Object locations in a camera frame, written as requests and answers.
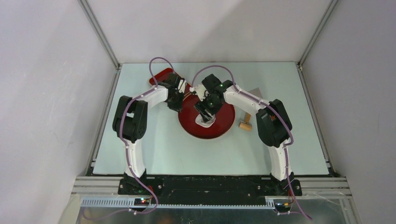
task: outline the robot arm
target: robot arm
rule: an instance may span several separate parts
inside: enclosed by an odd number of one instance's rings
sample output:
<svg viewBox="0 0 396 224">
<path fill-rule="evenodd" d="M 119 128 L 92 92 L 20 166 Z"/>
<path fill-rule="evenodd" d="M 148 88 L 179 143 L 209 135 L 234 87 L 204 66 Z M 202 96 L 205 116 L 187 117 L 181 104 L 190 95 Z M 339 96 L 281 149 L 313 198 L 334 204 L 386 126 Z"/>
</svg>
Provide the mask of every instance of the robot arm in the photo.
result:
<svg viewBox="0 0 396 224">
<path fill-rule="evenodd" d="M 237 106 L 251 115 L 255 114 L 258 135 L 263 143 L 269 147 L 271 175 L 279 181 L 285 180 L 287 175 L 291 174 L 291 168 L 288 169 L 288 174 L 286 173 L 286 158 L 283 150 L 284 144 L 289 138 L 286 129 L 269 108 L 244 95 L 249 95 L 252 98 L 257 98 L 256 96 L 243 91 L 239 86 L 236 87 L 238 90 L 234 88 L 230 80 L 221 83 L 211 74 L 202 81 L 202 84 L 191 88 L 190 91 L 198 95 L 200 99 L 195 105 L 199 112 L 196 123 L 203 127 L 209 127 L 224 102 Z M 259 99 L 259 101 L 274 108 L 286 122 L 288 128 L 292 129 L 289 117 L 280 100 L 276 99 L 270 102 Z"/>
<path fill-rule="evenodd" d="M 187 82 L 183 78 L 171 73 L 167 80 L 163 83 L 159 83 L 158 87 L 153 86 L 153 91 L 139 98 L 139 100 L 134 101 L 128 109 L 128 113 L 133 113 L 134 116 L 125 117 L 122 135 L 124 140 L 128 143 L 127 159 L 130 161 L 132 170 L 136 176 L 141 177 L 146 170 L 141 151 L 141 139 L 147 128 L 148 109 L 160 102 L 166 102 L 171 110 L 177 112 L 181 111 L 186 84 Z M 122 96 L 118 101 L 113 120 L 113 130 L 117 133 L 117 137 L 120 137 L 122 115 L 127 104 L 131 100 L 132 97 Z M 133 176 L 129 167 L 126 168 L 125 173 L 128 176 Z"/>
</svg>

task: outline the perforated metal strip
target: perforated metal strip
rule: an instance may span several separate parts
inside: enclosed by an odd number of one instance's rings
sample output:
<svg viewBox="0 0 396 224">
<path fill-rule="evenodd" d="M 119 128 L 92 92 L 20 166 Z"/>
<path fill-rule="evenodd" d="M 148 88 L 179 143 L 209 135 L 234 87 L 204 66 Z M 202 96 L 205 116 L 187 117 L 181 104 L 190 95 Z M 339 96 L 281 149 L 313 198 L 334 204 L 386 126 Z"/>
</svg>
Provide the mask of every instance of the perforated metal strip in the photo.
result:
<svg viewBox="0 0 396 224">
<path fill-rule="evenodd" d="M 134 205 L 135 198 L 124 197 L 83 197 L 81 207 L 113 207 L 113 208 L 145 208 L 146 206 Z M 172 209 L 274 209 L 274 200 L 266 199 L 266 205 L 186 205 L 186 204 L 159 204 L 159 208 Z"/>
</svg>

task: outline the white table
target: white table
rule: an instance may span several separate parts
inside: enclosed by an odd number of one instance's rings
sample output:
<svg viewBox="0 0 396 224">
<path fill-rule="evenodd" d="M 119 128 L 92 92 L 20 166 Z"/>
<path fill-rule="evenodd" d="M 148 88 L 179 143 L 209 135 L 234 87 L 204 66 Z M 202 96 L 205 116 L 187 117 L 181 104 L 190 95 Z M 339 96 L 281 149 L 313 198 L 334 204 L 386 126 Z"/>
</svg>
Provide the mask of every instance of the white table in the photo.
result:
<svg viewBox="0 0 396 224">
<path fill-rule="evenodd" d="M 297 175 L 328 174 L 322 149 L 312 121 L 302 84 L 293 62 L 270 63 L 174 63 L 178 74 L 192 81 L 201 68 L 220 64 L 229 68 L 235 82 L 244 90 L 259 87 L 263 98 L 283 102 L 293 125 L 295 143 L 289 147 L 290 164 Z M 167 68 L 153 64 L 157 74 Z M 211 68 L 202 72 L 195 85 L 213 73 L 221 81 L 231 79 L 227 71 Z M 126 167 L 123 143 L 112 130 L 115 109 L 122 95 L 134 97 L 150 85 L 147 63 L 123 64 L 93 172 L 123 174 Z M 148 112 L 148 127 L 143 137 L 143 160 L 148 174 L 170 175 L 268 175 L 271 169 L 268 148 L 257 134 L 255 116 L 252 132 L 238 128 L 244 112 L 235 108 L 233 127 L 212 140 L 197 139 L 180 125 L 177 113 L 161 103 Z"/>
</svg>

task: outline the white wall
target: white wall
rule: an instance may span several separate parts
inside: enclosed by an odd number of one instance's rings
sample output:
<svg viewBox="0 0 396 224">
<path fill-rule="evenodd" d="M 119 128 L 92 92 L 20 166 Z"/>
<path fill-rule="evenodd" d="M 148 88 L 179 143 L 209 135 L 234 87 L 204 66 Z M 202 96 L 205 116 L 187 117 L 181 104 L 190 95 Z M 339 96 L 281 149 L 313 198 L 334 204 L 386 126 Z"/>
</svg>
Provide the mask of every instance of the white wall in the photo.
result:
<svg viewBox="0 0 396 224">
<path fill-rule="evenodd" d="M 121 63 L 298 61 L 330 0 L 91 0 Z"/>
<path fill-rule="evenodd" d="M 395 223 L 396 1 L 340 1 L 303 66 L 364 224 Z"/>
<path fill-rule="evenodd" d="M 78 1 L 0 3 L 0 223 L 56 223 L 114 68 Z"/>
</svg>

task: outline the round red tray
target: round red tray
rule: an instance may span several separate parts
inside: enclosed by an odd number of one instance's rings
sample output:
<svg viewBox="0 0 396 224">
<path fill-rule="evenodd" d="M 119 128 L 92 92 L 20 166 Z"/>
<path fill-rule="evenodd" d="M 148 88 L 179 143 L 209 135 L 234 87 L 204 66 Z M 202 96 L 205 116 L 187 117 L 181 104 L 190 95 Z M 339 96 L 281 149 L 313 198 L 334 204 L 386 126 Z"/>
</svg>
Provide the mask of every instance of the round red tray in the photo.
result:
<svg viewBox="0 0 396 224">
<path fill-rule="evenodd" d="M 226 133 L 234 123 L 235 109 L 233 105 L 224 103 L 216 114 L 212 126 L 206 128 L 195 123 L 198 111 L 194 105 L 199 101 L 195 95 L 190 95 L 183 101 L 183 110 L 178 114 L 179 121 L 186 132 L 200 139 L 214 139 Z"/>
</svg>

